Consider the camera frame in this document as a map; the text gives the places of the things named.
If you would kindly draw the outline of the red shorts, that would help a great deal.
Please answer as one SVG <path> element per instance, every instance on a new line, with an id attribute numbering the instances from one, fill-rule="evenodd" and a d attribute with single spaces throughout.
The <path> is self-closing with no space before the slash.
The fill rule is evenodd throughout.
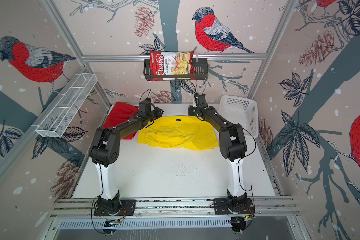
<path id="1" fill-rule="evenodd" d="M 116 103 L 108 114 L 103 127 L 106 129 L 104 133 L 108 133 L 114 127 L 126 123 L 138 111 L 139 107 L 126 103 Z"/>

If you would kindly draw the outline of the yellow shorts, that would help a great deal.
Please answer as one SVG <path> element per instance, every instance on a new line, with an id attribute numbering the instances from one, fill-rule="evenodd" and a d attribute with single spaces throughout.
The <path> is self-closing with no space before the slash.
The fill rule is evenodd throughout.
<path id="1" fill-rule="evenodd" d="M 165 149 L 211 150 L 219 146 L 211 124 L 190 116 L 161 117 L 138 133 L 137 143 Z"/>

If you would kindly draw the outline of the white plastic basket tray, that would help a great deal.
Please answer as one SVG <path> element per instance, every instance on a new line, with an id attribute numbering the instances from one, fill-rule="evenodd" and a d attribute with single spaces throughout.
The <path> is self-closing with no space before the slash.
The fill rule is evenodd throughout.
<path id="1" fill-rule="evenodd" d="M 259 135 L 258 105 L 254 100 L 222 96 L 218 113 L 234 124 L 241 124 L 254 138 Z"/>

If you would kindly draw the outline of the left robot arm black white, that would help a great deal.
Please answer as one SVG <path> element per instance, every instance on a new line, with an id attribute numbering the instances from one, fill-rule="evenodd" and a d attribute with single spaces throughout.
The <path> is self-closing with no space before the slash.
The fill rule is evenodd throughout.
<path id="1" fill-rule="evenodd" d="M 109 128 L 96 130 L 89 157 L 96 165 L 101 193 L 94 199 L 92 209 L 96 217 L 132 216 L 136 201 L 122 201 L 116 183 L 115 163 L 120 156 L 120 141 L 128 135 L 149 127 L 163 116 L 164 111 L 156 107 L 150 98 L 139 103 L 137 112 L 125 122 Z"/>

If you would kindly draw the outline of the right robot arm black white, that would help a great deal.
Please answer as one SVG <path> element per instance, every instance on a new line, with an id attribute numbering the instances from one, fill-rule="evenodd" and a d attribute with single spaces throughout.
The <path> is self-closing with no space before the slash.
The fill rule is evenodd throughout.
<path id="1" fill-rule="evenodd" d="M 214 107 L 210 107 L 205 94 L 194 94 L 194 103 L 188 108 L 188 115 L 211 124 L 219 134 L 219 148 L 223 158 L 230 165 L 229 184 L 226 198 L 213 200 L 216 215 L 252 215 L 252 201 L 246 191 L 241 189 L 240 163 L 247 152 L 243 127 L 222 117 Z"/>

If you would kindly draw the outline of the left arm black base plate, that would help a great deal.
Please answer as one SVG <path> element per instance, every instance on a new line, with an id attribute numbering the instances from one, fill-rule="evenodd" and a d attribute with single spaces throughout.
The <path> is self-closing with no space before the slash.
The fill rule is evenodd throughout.
<path id="1" fill-rule="evenodd" d="M 133 216 L 136 200 L 105 200 L 95 201 L 94 213 L 96 217 Z"/>

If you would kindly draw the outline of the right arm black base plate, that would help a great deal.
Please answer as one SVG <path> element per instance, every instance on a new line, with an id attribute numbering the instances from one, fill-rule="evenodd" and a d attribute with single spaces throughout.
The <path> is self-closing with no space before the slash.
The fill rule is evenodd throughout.
<path id="1" fill-rule="evenodd" d="M 213 207 L 216 215 L 254 215 L 255 206 L 252 199 L 245 200 L 227 200 L 227 199 L 214 199 Z"/>

